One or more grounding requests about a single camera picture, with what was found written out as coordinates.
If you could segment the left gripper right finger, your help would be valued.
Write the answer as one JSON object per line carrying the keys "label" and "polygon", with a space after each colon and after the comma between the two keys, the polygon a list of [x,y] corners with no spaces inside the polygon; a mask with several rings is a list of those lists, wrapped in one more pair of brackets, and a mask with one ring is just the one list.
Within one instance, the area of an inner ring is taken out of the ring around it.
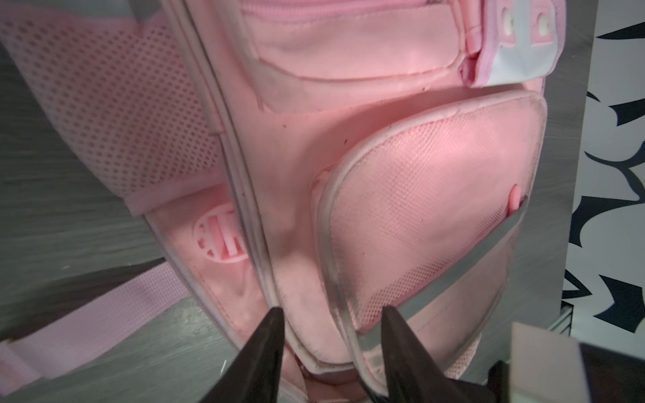
{"label": "left gripper right finger", "polygon": [[381,347],[391,402],[472,401],[444,376],[395,307],[382,311]]}

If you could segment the pink student backpack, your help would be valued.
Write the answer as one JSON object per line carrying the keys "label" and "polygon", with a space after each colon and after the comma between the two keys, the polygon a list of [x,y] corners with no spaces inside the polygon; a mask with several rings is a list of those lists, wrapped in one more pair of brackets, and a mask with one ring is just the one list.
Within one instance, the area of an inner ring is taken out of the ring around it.
{"label": "pink student backpack", "polygon": [[193,295],[242,348],[285,314],[281,392],[388,394],[392,306],[460,378],[507,283],[563,1],[4,1],[53,127],[166,262],[1,344],[1,393]]}

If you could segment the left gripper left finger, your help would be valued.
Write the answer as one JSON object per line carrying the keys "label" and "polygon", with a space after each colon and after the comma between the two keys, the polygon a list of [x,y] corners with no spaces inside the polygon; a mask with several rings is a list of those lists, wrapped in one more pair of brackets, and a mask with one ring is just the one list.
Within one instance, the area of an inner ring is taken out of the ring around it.
{"label": "left gripper left finger", "polygon": [[201,403],[276,403],[284,348],[284,312],[272,307]]}

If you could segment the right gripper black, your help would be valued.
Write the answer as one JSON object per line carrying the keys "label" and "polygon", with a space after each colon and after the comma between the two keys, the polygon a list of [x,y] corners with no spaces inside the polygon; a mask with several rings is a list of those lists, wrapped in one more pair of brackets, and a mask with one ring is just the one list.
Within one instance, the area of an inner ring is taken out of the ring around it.
{"label": "right gripper black", "polygon": [[[590,344],[579,343],[590,402],[643,402],[644,361]],[[500,362],[489,371],[485,388],[487,402],[511,402],[510,362]]]}

